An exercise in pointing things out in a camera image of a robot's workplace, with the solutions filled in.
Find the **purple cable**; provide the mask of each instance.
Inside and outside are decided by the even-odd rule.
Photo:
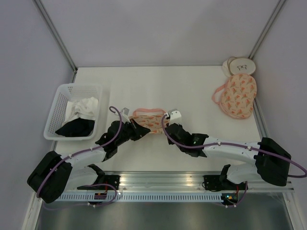
[[[102,204],[97,204],[95,205],[95,207],[102,207],[102,206],[106,206],[110,203],[112,203],[116,197],[117,197],[117,191],[116,191],[116,188],[110,184],[92,184],[92,185],[85,185],[86,187],[94,187],[94,186],[108,186],[110,188],[112,188],[115,192],[115,195],[113,196],[113,198],[108,201],[108,202],[105,202],[105,203],[102,203]],[[70,205],[70,206],[65,206],[65,207],[57,207],[57,208],[49,208],[49,207],[46,207],[45,203],[43,203],[43,208],[48,210],[48,211],[58,211],[58,210],[63,210],[63,209],[66,209],[66,208],[70,208],[70,207],[76,207],[76,206],[88,206],[87,203],[78,203],[78,204],[74,204],[74,205]]]
[[[198,146],[187,146],[187,145],[182,145],[182,144],[178,143],[177,141],[175,141],[174,139],[172,139],[170,137],[170,135],[167,133],[167,131],[164,127],[164,119],[166,117],[167,117],[167,115],[164,115],[162,117],[162,121],[161,121],[162,129],[163,129],[165,135],[167,136],[167,138],[170,139],[174,144],[176,144],[180,147],[186,148],[186,149],[198,149],[198,148],[205,148],[205,147],[209,147],[209,146],[219,145],[217,142],[205,144],[205,145],[198,145]],[[248,148],[248,146],[245,146],[245,145],[228,143],[228,142],[221,142],[221,145],[235,146],[235,147],[240,147],[240,148],[244,148],[244,149]],[[292,160],[290,160],[286,157],[280,156],[280,155],[273,153],[273,152],[265,151],[265,150],[262,150],[262,149],[257,149],[257,148],[254,148],[254,147],[251,147],[251,150],[258,151],[258,152],[261,152],[261,153],[264,153],[264,154],[267,154],[267,155],[270,155],[270,156],[273,156],[273,157],[277,157],[277,158],[282,159],[284,161],[287,161],[287,162],[293,164],[294,166],[296,166],[297,168],[301,169],[305,173],[305,175],[288,175],[288,177],[293,177],[293,178],[305,178],[305,177],[307,177],[307,169],[305,169],[303,166],[299,165],[298,163],[296,163],[296,162],[294,162],[294,161],[292,161]]]
[[[115,136],[114,136],[110,141],[108,141],[107,143],[105,143],[105,144],[103,144],[103,145],[97,146],[97,147],[92,148],[92,149],[84,149],[84,150],[75,152],[74,154],[71,155],[71,157],[75,157],[75,156],[77,156],[77,155],[79,155],[79,154],[81,154],[81,153],[84,153],[84,152],[87,152],[87,151],[96,150],[96,149],[99,149],[99,148],[101,148],[101,147],[104,147],[104,146],[110,144],[113,140],[115,140],[115,138],[117,138],[117,136],[119,135],[119,132],[120,132],[120,130],[121,130],[122,118],[121,118],[121,115],[120,115],[119,110],[118,110],[117,108],[115,108],[114,106],[110,106],[110,107],[109,107],[109,110],[110,110],[111,112],[113,112],[113,113],[116,112],[116,113],[118,113],[118,115],[119,115],[119,128],[118,128],[118,131],[117,131],[117,133],[115,134]],[[54,172],[64,161],[68,160],[69,158],[70,158],[69,156],[63,158],[59,163],[56,164],[56,166],[53,167],[53,169],[50,170],[50,172],[49,172],[48,175],[45,177],[45,179],[43,180],[42,184],[40,185],[40,187],[39,187],[38,190],[37,190],[37,193],[36,193],[36,197],[37,197],[37,198],[39,198],[39,194],[40,194],[42,188],[44,187],[46,181],[49,179],[49,177],[52,175],[52,173],[53,173],[53,172]]]
[[[243,196],[241,197],[241,199],[236,204],[227,205],[227,207],[235,207],[235,206],[237,207],[242,202],[242,200],[245,198],[247,190],[248,190],[248,182],[245,181],[245,190],[244,190],[244,193],[243,193]],[[213,203],[213,204],[225,207],[225,205],[222,205],[222,204],[216,204],[216,203]]]

